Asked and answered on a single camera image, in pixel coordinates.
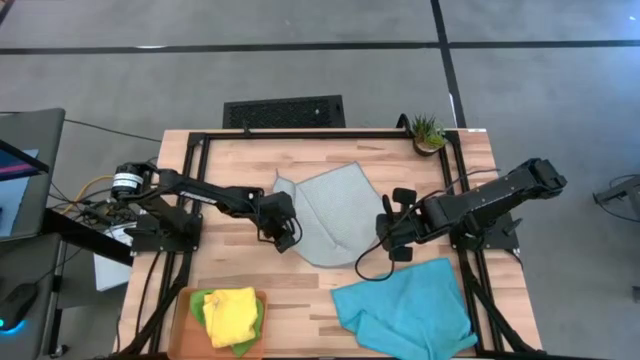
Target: white paper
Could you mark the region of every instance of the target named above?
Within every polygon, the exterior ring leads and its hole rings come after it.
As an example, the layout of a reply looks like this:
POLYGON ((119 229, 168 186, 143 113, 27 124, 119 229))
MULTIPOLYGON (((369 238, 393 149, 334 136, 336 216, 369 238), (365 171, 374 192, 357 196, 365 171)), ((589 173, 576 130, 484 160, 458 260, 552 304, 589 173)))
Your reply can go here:
MULTIPOLYGON (((131 236, 124 232, 124 229, 134 227, 135 223, 118 225, 111 227, 111 231, 104 232, 110 238, 115 238, 119 242, 131 246, 131 236)), ((120 284, 129 282, 131 267, 109 260, 100 255, 93 254, 93 262, 96 273, 96 290, 105 291, 120 284)))

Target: wooden tray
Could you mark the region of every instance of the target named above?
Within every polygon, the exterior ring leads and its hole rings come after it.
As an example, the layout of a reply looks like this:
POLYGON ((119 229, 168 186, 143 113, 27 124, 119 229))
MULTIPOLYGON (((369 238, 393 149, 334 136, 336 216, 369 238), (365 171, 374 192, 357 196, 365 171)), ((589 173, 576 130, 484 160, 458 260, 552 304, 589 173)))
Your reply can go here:
MULTIPOLYGON (((229 346, 214 348, 207 330, 200 325, 191 314, 189 300, 191 294, 201 289, 184 288, 178 294, 176 313, 173 318, 173 327, 169 339, 167 355, 171 360, 197 360, 197 359, 238 359, 229 346)), ((261 336, 253 344, 251 349, 241 359, 255 360, 264 356, 265 322, 267 321, 267 294, 264 291, 256 291, 256 297, 264 306, 264 317, 260 327, 261 336)))

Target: gray towel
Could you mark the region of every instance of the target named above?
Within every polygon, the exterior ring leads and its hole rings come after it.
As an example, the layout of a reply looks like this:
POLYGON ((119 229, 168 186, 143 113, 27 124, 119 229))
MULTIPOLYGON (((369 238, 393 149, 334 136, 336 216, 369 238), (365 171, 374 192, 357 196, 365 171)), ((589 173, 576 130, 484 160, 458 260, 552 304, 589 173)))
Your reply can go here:
POLYGON ((384 212, 378 193, 358 163, 299 184, 278 175, 273 191, 291 196, 302 240, 293 249, 316 266, 355 262, 376 240, 376 216, 384 212))

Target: wooden table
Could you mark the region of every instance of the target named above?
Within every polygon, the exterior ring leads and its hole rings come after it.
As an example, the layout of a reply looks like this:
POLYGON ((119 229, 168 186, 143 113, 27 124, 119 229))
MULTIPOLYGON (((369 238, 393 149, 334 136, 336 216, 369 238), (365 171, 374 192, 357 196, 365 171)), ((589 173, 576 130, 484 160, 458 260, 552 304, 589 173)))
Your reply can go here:
MULTIPOLYGON (((188 130, 165 132, 158 167, 182 171, 188 134, 188 130)), ((495 167, 489 137, 484 130, 462 129, 459 135, 468 172, 495 167)), ((448 154, 455 179, 458 175, 453 151, 449 150, 448 154)), ((194 177, 197 159, 196 153, 191 174, 194 177)), ((360 163, 380 195, 390 195, 394 188, 404 187, 415 189, 420 197, 444 187, 438 157, 418 156, 406 139, 215 140, 211 142, 205 180, 220 186, 258 186, 269 193, 276 178, 276 169, 282 176, 299 182, 353 161, 360 163)), ((472 175, 469 177, 470 186, 479 186, 495 177, 496 173, 472 175)), ((232 219, 206 205, 202 214, 205 224, 200 249, 194 253, 189 286, 254 286, 264 290, 268 295, 269 311, 266 356, 386 356, 360 348, 353 334, 342 329, 336 317, 329 290, 360 281, 353 267, 313 267, 294 251, 281 255, 272 245, 257 242, 255 226, 248 220, 232 219)), ((370 255, 361 264, 364 274, 388 272, 386 252, 380 250, 370 255)), ((496 305, 527 343, 540 348, 520 265, 501 250, 487 250, 485 256, 496 305)), ((142 288, 153 257, 153 254, 138 256, 133 264, 120 321, 123 346, 133 338, 142 288)), ((462 291, 457 255, 451 249, 447 236, 414 246, 413 263, 400 263, 397 267, 440 257, 451 260, 462 291)), ((152 274, 142 313, 143 324, 157 303, 163 260, 164 255, 152 274)), ((491 349, 486 314, 481 310, 479 315, 485 347, 491 349)), ((172 317, 173 307, 165 317, 160 350, 167 348, 172 317)), ((473 355, 473 349, 465 350, 461 355, 473 355)))

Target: small succulent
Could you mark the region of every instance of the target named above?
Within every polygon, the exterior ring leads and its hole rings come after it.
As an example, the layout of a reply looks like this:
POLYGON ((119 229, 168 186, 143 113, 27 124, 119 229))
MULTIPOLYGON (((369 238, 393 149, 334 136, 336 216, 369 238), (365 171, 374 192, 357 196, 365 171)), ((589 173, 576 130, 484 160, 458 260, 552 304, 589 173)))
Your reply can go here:
POLYGON ((430 149, 439 149, 446 144, 444 128, 437 122, 435 115, 416 115, 411 130, 418 143, 425 144, 430 149))

